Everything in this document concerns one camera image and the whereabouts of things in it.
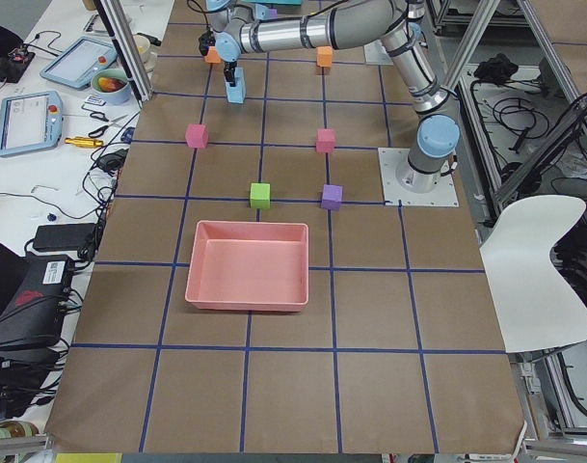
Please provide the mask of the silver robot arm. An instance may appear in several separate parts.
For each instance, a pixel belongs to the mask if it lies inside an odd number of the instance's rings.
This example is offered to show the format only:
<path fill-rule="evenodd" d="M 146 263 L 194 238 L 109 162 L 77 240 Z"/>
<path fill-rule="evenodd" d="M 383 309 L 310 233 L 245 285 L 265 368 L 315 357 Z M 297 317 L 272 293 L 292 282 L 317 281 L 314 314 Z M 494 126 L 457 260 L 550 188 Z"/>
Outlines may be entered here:
<path fill-rule="evenodd" d="M 380 41 L 407 86 L 419 125 L 413 146 L 395 169 L 415 193 L 432 191 L 460 139 L 454 99 L 441 84 L 408 21 L 406 1 L 340 1 L 314 14 L 261 19 L 244 1 L 208 1 L 215 47 L 227 63 L 243 54 L 312 49 L 350 49 Z"/>

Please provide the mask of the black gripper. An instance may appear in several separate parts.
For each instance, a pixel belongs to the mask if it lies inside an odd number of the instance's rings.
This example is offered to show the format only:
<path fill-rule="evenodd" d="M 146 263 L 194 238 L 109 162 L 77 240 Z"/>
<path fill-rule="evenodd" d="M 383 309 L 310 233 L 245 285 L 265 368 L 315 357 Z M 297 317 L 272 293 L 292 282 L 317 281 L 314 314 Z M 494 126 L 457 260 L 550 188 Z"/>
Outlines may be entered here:
<path fill-rule="evenodd" d="M 224 76 L 226 83 L 229 87 L 235 87 L 236 83 L 236 71 L 237 71 L 237 62 L 232 61 L 224 61 Z"/>

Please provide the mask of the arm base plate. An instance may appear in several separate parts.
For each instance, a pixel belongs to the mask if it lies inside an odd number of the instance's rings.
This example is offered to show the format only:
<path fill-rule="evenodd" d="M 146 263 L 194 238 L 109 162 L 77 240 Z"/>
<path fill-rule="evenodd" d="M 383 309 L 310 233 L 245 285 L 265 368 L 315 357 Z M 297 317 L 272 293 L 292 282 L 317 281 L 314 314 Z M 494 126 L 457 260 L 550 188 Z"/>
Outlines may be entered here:
<path fill-rule="evenodd" d="M 392 66 L 393 62 L 380 41 L 373 41 L 363 47 L 364 60 L 367 65 Z"/>
<path fill-rule="evenodd" d="M 458 207 L 451 166 L 422 174 L 409 164 L 409 149 L 378 148 L 384 204 L 390 206 Z"/>

